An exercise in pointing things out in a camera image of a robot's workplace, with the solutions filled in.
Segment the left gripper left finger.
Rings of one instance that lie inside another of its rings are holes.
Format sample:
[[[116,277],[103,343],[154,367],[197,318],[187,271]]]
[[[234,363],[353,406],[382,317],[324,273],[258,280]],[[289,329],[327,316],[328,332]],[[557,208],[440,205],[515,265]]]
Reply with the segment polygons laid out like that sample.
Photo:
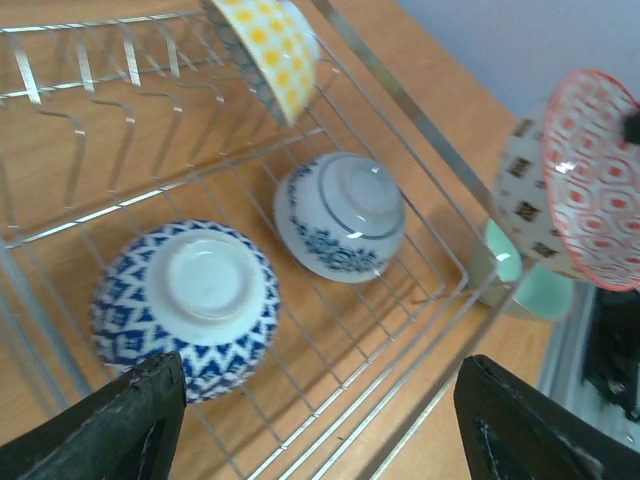
[[[3,479],[167,479],[184,418],[176,352],[156,354],[1,446]]]

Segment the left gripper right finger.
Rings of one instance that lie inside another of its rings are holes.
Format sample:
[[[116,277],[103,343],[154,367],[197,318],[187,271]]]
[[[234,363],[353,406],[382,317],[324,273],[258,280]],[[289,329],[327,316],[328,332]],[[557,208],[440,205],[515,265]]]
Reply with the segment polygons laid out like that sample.
[[[485,355],[461,364],[454,405],[473,479],[637,479],[639,454]]]

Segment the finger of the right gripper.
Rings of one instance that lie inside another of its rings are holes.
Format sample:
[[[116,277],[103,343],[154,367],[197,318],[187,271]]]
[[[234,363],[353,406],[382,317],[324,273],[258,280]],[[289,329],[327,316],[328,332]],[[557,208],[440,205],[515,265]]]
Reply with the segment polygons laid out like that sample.
[[[624,118],[622,136],[626,143],[640,144],[640,112],[633,112]]]

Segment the pink scale pattern bowl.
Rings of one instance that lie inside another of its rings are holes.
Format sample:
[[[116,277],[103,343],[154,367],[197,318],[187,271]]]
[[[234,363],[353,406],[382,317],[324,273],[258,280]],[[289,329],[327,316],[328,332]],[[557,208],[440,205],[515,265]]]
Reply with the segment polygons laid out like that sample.
[[[610,291],[639,286],[639,147],[624,138],[638,101],[596,69],[566,75],[510,131],[493,201],[517,249]]]

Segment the red patterned bowl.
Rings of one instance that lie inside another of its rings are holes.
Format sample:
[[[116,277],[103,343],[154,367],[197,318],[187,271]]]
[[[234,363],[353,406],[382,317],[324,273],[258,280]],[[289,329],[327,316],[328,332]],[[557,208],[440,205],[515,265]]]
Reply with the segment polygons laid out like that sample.
[[[177,352],[187,400],[196,403],[255,373],[274,340],[280,306],[272,264],[250,238],[188,219],[126,245],[104,269],[89,315],[106,365],[124,372]]]

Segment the blue floral bowl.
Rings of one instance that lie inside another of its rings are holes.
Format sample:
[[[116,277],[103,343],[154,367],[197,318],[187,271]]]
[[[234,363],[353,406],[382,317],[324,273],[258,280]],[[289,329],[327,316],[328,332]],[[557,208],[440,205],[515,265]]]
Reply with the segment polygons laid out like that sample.
[[[281,241],[303,266],[340,283],[381,276],[406,230],[401,191],[379,162],[323,154],[289,172],[273,201]]]

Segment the yellow sun bowl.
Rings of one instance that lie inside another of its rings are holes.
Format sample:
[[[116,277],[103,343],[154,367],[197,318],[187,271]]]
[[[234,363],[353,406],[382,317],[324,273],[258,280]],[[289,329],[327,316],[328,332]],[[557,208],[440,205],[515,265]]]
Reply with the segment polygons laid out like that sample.
[[[306,17],[291,1],[204,1],[202,8],[251,93],[278,124],[293,126],[320,60]]]

